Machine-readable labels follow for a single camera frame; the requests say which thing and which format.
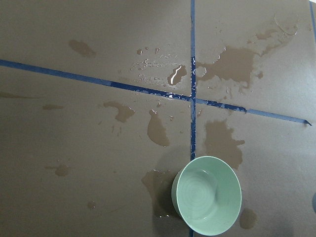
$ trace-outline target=blue tape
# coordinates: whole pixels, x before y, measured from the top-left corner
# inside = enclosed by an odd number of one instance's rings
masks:
[[[312,25],[313,25],[313,33],[314,33],[314,39],[316,41],[316,27],[315,27],[315,16],[314,16],[314,10],[313,10],[313,3],[310,1],[310,11],[311,11],[311,17],[312,17]]]
[[[301,118],[294,118],[290,116],[278,115],[278,114],[273,114],[273,113],[268,113],[268,112],[264,112],[260,110],[253,110],[253,109],[248,109],[247,113],[254,114],[254,115],[261,115],[261,116],[275,118],[275,119],[282,119],[286,121],[299,122],[299,123],[304,123],[304,124],[308,124],[309,126],[312,126],[310,122]]]
[[[196,158],[196,36],[195,36],[195,0],[191,0],[191,160]]]
[[[0,59],[0,66],[21,69],[21,70],[35,72],[35,73],[42,73],[42,74],[47,74],[47,75],[57,76],[57,77],[62,77],[62,78],[69,78],[73,80],[80,80],[80,81],[85,81],[85,82],[89,82],[93,84],[105,85],[105,86],[120,88],[124,90],[131,90],[131,91],[141,92],[141,93],[150,94],[150,95],[157,95],[157,96],[173,98],[173,99],[178,99],[178,100],[185,100],[185,101],[190,100],[190,97],[185,96],[185,95],[179,95],[179,94],[165,92],[165,91],[148,89],[148,88],[144,88],[140,86],[129,85],[129,84],[124,84],[124,83],[109,81],[109,80],[104,80],[104,79],[98,79],[98,78],[93,78],[93,77],[87,77],[87,76],[82,76],[82,75],[73,74],[73,73],[66,73],[66,72],[62,72],[58,70],[42,68],[42,67],[27,65],[23,63],[16,63],[16,62],[11,62],[11,61],[1,60],[1,59]]]
[[[192,61],[192,67],[195,68],[194,58],[192,58],[191,61]],[[104,79],[87,77],[87,76],[82,76],[82,75],[73,74],[73,73],[66,73],[63,71],[42,68],[42,67],[37,67],[37,66],[32,66],[32,65],[22,64],[22,63],[16,63],[16,62],[11,62],[11,61],[1,60],[1,59],[0,59],[0,66],[21,69],[21,70],[30,71],[30,72],[42,73],[42,74],[47,74],[47,75],[57,76],[57,77],[62,77],[62,78],[80,80],[80,81],[85,81],[85,82],[89,82],[89,83],[105,85],[105,86],[110,86],[110,87],[114,87],[114,88],[120,88],[120,89],[124,89],[124,90],[130,90],[130,91],[136,91],[136,92],[141,92],[141,93],[150,94],[150,95],[162,96],[162,97],[166,97],[166,98],[190,101],[191,105],[192,105],[192,107],[191,107],[191,110],[192,110],[191,129],[192,129],[192,131],[196,130],[196,126],[195,126],[195,124],[196,124],[196,118],[195,118],[196,117],[196,112],[195,112],[196,103],[214,106],[214,107],[222,108],[222,109],[229,109],[229,110],[234,110],[234,111],[241,111],[241,112],[245,112],[245,113],[266,116],[266,117],[275,118],[275,119],[282,119],[282,120],[287,120],[287,121],[299,122],[299,123],[309,124],[310,126],[312,126],[307,120],[301,119],[301,118],[294,118],[294,117],[289,117],[289,116],[284,116],[284,115],[278,115],[278,114],[268,113],[268,112],[259,111],[259,110],[252,110],[252,109],[247,110],[246,108],[240,107],[240,106],[223,104],[223,103],[219,103],[219,102],[211,101],[211,100],[197,99],[196,98],[196,86],[195,86],[196,78],[195,78],[195,74],[193,73],[194,71],[192,71],[192,74],[193,74],[192,75],[192,85],[191,85],[192,93],[191,93],[191,96],[186,96],[186,95],[179,95],[179,94],[165,92],[165,91],[153,90],[153,89],[148,89],[148,88],[144,88],[144,87],[140,87],[140,86],[128,85],[128,84],[124,84],[124,83],[120,83],[120,82],[114,82],[114,81],[109,81],[109,80],[104,80]],[[195,152],[195,147],[196,147],[195,137],[196,137],[195,133],[192,133],[191,134],[191,141],[192,141],[192,145],[193,145],[192,149],[194,152]]]
[[[244,107],[241,107],[241,106],[229,105],[229,104],[224,104],[224,103],[220,103],[217,101],[202,100],[202,99],[196,99],[196,102],[198,104],[210,105],[210,106],[214,106],[214,107],[221,108],[221,109],[228,109],[228,110],[234,110],[234,111],[240,111],[240,112],[247,113],[247,109]]]

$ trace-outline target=water spill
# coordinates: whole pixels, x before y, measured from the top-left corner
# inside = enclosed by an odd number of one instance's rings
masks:
[[[239,219],[240,227],[242,227],[243,229],[249,230],[255,226],[256,222],[257,222],[256,213],[249,208],[245,208],[240,215],[240,219]]]
[[[75,39],[72,39],[68,42],[69,47],[79,53],[82,57],[86,58],[94,58],[96,56],[96,52],[93,51],[86,43],[79,42]]]
[[[176,173],[170,171],[151,170],[142,178],[152,198],[153,212],[156,217],[177,215],[172,204],[171,187]]]
[[[152,116],[147,128],[148,137],[160,146],[167,147],[170,145],[169,139],[167,138],[166,129],[162,126],[161,119],[154,110],[150,110],[149,114]]]
[[[226,121],[208,122],[206,129],[206,153],[225,161],[231,168],[238,169],[242,163],[242,152],[238,148],[245,141],[232,138],[233,129],[227,128]]]
[[[88,204],[87,204],[87,207],[89,208],[89,209],[95,209],[95,201],[90,201],[90,202],[88,202]]]
[[[261,79],[261,78],[263,77],[263,72],[260,71],[259,74],[257,75],[257,77],[258,77],[259,79]]]
[[[11,93],[0,91],[0,98],[6,98],[6,99],[39,99],[40,97],[20,96],[20,95],[14,95],[14,94],[11,94]]]
[[[257,39],[259,40],[266,40],[267,38],[270,38],[272,37],[272,33],[274,32],[277,32],[276,29],[269,29],[269,30],[266,30],[264,33],[260,34],[260,33],[257,33],[256,34],[256,37]]]
[[[313,205],[314,212],[316,213],[316,193],[313,196],[312,205]]]
[[[181,78],[187,74],[186,66],[180,65],[173,69],[173,73],[168,77],[168,83],[175,85],[181,81]]]
[[[105,102],[103,106],[114,107],[118,109],[118,114],[115,116],[115,119],[120,122],[126,122],[126,120],[135,114],[135,111],[126,105],[122,105],[115,101]]]
[[[45,166],[45,169],[56,169],[56,175],[67,176],[70,173],[71,167],[61,164],[60,166]]]
[[[253,56],[255,52],[247,48],[226,47],[213,64],[196,62],[197,67],[206,68],[206,75],[199,80],[209,80],[214,76],[236,82],[246,82],[250,86],[250,77],[253,70]]]
[[[47,104],[44,105],[42,108],[43,110],[60,110],[63,109],[64,106]]]

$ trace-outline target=bowl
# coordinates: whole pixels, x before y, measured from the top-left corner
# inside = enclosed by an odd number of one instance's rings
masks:
[[[214,236],[228,230],[241,207],[241,189],[234,171],[216,157],[199,157],[175,177],[172,202],[195,232]]]

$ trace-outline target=plastic bowl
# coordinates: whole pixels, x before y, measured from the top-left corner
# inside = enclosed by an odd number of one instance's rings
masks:
[[[216,157],[199,157],[186,165],[172,184],[177,213],[195,232],[214,236],[228,230],[241,206],[241,189],[234,171]]]

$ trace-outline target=bowl rim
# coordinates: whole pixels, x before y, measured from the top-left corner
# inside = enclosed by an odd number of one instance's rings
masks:
[[[195,232],[197,232],[197,233],[199,233],[199,234],[201,234],[201,235],[209,235],[208,233],[205,233],[205,232],[196,231],[196,230],[194,229],[194,227],[193,227],[191,224],[189,224],[189,223],[187,222],[187,220],[184,218],[184,215],[183,215],[182,212],[181,212],[181,209],[180,209],[180,206],[179,206],[179,201],[178,201],[178,185],[179,185],[179,182],[180,182],[180,180],[181,180],[181,177],[182,177],[183,172],[184,172],[184,171],[187,169],[187,167],[190,166],[193,162],[195,162],[196,160],[199,160],[199,159],[201,159],[201,158],[211,158],[211,159],[214,159],[214,160],[217,160],[217,161],[219,161],[219,162],[224,163],[224,164],[230,169],[230,171],[234,174],[234,176],[235,176],[235,178],[236,178],[236,180],[237,180],[237,183],[238,183],[238,187],[239,187],[239,195],[240,195],[240,202],[239,202],[239,204],[238,204],[238,205],[239,205],[239,207],[238,207],[238,208],[239,208],[239,212],[238,212],[237,215],[234,217],[234,221],[232,221],[232,224],[231,224],[231,225],[229,225],[229,226],[228,226],[225,230],[223,230],[222,232],[212,234],[211,236],[220,235],[220,234],[224,233],[225,231],[229,230],[229,229],[233,226],[233,224],[236,222],[236,220],[237,220],[237,218],[238,218],[238,216],[239,216],[239,214],[240,214],[241,202],[242,202],[242,193],[241,193],[241,187],[240,187],[239,179],[238,179],[237,175],[235,174],[235,172],[233,171],[233,169],[232,169],[226,162],[224,162],[223,160],[221,160],[221,159],[219,159],[219,158],[217,158],[217,157],[212,157],[212,156],[202,156],[202,157],[198,157],[198,158],[195,158],[195,159],[193,159],[192,161],[190,161],[190,162],[180,171],[180,175],[179,175],[179,178],[178,178],[177,183],[176,183],[176,201],[177,201],[177,206],[178,206],[178,210],[179,210],[180,216],[182,217],[182,219],[185,221],[185,223],[186,223],[193,231],[195,231]]]

